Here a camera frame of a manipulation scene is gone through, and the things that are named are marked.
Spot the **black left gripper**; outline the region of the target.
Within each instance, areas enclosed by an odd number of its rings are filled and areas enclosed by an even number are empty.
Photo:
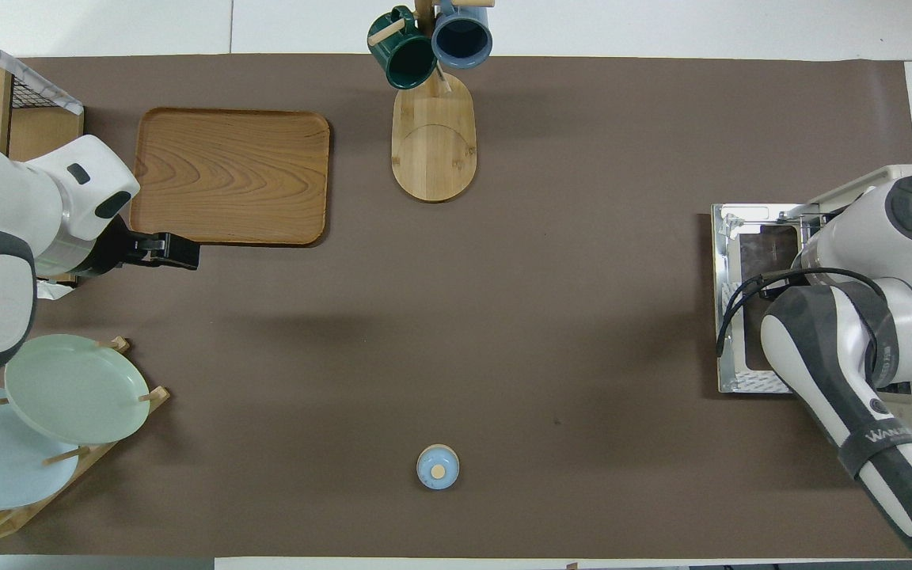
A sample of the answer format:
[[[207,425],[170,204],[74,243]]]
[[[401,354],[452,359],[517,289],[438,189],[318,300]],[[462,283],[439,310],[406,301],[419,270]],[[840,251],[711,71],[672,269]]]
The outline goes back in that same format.
[[[105,271],[123,264],[195,271],[198,270],[199,262],[200,244],[170,232],[142,234],[116,231],[104,235]]]

